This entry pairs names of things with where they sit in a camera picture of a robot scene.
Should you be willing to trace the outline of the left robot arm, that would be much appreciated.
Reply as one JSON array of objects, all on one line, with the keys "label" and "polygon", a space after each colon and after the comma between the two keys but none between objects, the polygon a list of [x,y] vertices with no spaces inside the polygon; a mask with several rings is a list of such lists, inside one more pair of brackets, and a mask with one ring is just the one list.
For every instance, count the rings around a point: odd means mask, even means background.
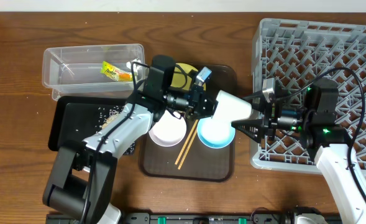
[{"label": "left robot arm", "polygon": [[156,55],[145,80],[134,90],[118,117],[80,143],[59,147],[42,202],[78,223],[119,223],[122,212],[111,204],[118,160],[129,146],[147,134],[165,112],[181,111],[190,120],[214,114],[217,101],[203,85],[212,71],[190,72],[189,88],[173,87],[175,60]]}]

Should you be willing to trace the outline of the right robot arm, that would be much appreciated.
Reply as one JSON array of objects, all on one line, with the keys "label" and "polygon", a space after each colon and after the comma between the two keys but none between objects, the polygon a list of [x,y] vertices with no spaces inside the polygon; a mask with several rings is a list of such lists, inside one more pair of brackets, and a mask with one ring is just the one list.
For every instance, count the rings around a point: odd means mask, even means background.
[{"label": "right robot arm", "polygon": [[245,97],[260,119],[234,121],[232,127],[255,142],[273,139],[276,131],[293,131],[301,147],[325,178],[343,223],[366,223],[366,178],[357,165],[355,137],[336,123],[337,83],[321,78],[303,88],[302,107],[284,109],[293,93],[274,79],[263,81],[262,90]]}]

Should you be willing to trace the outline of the pile of rice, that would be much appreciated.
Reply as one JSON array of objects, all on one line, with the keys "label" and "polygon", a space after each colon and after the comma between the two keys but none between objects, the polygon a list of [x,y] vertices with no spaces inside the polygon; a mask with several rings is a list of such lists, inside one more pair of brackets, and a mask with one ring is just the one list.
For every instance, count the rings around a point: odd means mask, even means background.
[{"label": "pile of rice", "polygon": [[123,106],[101,106],[98,108],[98,129],[104,129],[115,118],[119,116],[119,113],[123,110]]}]

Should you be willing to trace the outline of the white tissue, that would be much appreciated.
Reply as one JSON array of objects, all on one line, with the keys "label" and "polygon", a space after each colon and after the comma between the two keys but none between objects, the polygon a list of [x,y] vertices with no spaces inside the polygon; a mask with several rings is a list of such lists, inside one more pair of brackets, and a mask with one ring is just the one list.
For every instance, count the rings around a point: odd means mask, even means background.
[{"label": "white tissue", "polygon": [[131,68],[131,66],[133,66],[133,68],[134,68],[134,70],[137,70],[140,66],[139,65],[137,65],[137,62],[141,62],[139,59],[133,59],[132,61],[128,61],[127,63],[126,63],[126,67],[128,67],[128,68]]}]

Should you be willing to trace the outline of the white bowl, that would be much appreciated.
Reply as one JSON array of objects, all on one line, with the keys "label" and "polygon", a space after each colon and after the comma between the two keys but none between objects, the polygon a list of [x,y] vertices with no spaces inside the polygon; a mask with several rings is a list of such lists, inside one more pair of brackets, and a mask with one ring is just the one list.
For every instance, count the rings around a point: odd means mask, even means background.
[{"label": "white bowl", "polygon": [[186,121],[180,113],[166,111],[160,120],[149,131],[153,142],[162,147],[177,145],[186,134]]}]

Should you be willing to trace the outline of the green snack wrapper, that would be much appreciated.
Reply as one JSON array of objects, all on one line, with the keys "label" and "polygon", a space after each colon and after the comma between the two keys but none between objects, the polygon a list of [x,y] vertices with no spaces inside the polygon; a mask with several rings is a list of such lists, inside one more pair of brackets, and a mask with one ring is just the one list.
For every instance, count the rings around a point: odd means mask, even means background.
[{"label": "green snack wrapper", "polygon": [[116,82],[130,82],[133,80],[131,72],[126,72],[106,61],[103,61],[100,73]]}]

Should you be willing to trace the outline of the light blue bowl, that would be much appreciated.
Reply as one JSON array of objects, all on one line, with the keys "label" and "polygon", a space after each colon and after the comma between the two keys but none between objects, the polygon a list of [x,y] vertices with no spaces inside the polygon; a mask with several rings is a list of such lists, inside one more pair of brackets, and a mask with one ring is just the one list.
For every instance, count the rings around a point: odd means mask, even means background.
[{"label": "light blue bowl", "polygon": [[232,142],[236,134],[230,123],[211,118],[200,119],[197,126],[199,140],[213,149],[224,148]]}]

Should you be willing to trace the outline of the small white green cup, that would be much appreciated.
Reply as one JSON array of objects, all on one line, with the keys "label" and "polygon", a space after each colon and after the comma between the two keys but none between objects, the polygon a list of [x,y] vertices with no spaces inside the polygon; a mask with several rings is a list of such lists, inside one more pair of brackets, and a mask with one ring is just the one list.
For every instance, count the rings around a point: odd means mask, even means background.
[{"label": "small white green cup", "polygon": [[212,119],[231,123],[248,119],[252,115],[252,105],[228,92],[220,90],[216,97],[217,106]]}]

